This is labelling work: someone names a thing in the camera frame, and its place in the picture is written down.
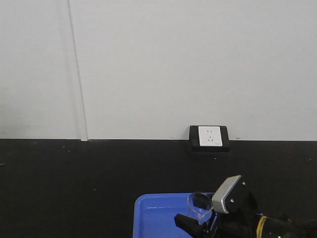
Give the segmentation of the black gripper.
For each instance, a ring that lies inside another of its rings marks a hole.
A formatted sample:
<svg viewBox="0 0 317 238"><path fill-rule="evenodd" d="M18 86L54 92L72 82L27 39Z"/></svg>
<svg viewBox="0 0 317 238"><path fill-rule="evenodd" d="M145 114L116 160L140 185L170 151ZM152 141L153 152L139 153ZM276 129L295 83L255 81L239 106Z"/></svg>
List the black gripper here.
<svg viewBox="0 0 317 238"><path fill-rule="evenodd" d="M191 217L177 214L174 217L176 227L192 238L261 238L263 236L263 215L258 203L249 191L238 211L219 214L214 210L202 225Z"/></svg>

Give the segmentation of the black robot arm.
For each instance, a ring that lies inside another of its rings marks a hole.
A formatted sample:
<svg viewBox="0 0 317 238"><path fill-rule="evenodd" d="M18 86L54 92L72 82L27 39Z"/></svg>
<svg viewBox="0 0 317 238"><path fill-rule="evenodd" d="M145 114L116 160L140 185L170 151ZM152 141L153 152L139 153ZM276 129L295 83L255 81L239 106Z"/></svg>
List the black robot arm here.
<svg viewBox="0 0 317 238"><path fill-rule="evenodd" d="M208 194L212 207L203 202L202 194L194 194L194 207L207 208L210 218L198 220L177 214L176 227L193 238L315 238L317 222L295 224L286 216L271 218L260 212L257 201L251 192L227 195L223 201L224 210L216 208L216 194Z"/></svg>

